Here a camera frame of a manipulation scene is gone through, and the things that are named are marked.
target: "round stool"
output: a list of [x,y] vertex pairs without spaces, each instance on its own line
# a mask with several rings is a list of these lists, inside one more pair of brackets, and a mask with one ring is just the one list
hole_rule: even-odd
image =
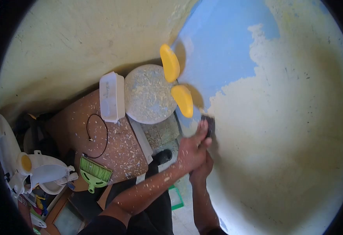
[[144,124],[164,121],[177,107],[170,92],[176,84],[165,80],[164,69],[159,65],[137,67],[125,78],[126,114]]

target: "sanding block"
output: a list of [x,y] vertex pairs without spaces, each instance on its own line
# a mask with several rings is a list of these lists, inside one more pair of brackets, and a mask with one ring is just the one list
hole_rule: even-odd
[[208,132],[205,138],[213,137],[215,134],[215,118],[212,116],[209,116],[207,114],[202,114],[201,120],[207,120],[208,121]]

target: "wall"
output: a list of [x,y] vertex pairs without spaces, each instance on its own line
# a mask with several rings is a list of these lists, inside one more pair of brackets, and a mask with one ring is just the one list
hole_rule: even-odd
[[175,41],[229,234],[322,234],[343,202],[343,35],[319,1],[202,1]]
[[112,70],[159,58],[196,0],[37,1],[17,29],[0,73],[0,113],[62,108]]

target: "black cable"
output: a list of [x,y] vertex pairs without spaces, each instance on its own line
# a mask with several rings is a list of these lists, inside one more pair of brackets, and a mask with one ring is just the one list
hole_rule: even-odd
[[103,124],[104,124],[104,126],[105,126],[105,129],[106,129],[106,144],[105,144],[105,148],[103,149],[103,152],[102,152],[98,157],[90,157],[90,156],[88,156],[87,153],[83,153],[83,154],[84,154],[85,157],[92,158],[92,159],[96,159],[96,158],[101,157],[101,156],[103,155],[103,153],[105,153],[106,147],[108,146],[108,140],[109,140],[109,134],[108,134],[108,132],[109,132],[109,131],[108,131],[108,127],[107,127],[106,124],[105,124],[105,121],[100,117],[100,115],[98,115],[98,114],[91,114],[91,115],[88,117],[88,119],[87,119],[87,124],[85,125],[85,128],[87,129],[87,135],[88,135],[89,141],[93,141],[93,139],[91,138],[91,136],[89,135],[89,132],[88,132],[88,122],[89,122],[89,119],[90,119],[93,115],[98,116],[98,117],[102,120],[102,122],[103,122]]

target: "green dust brush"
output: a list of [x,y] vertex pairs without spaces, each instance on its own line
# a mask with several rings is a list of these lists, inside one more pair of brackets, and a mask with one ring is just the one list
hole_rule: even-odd
[[80,174],[89,184],[88,191],[94,193],[94,188],[101,188],[108,184],[112,170],[88,160],[85,157],[80,158]]

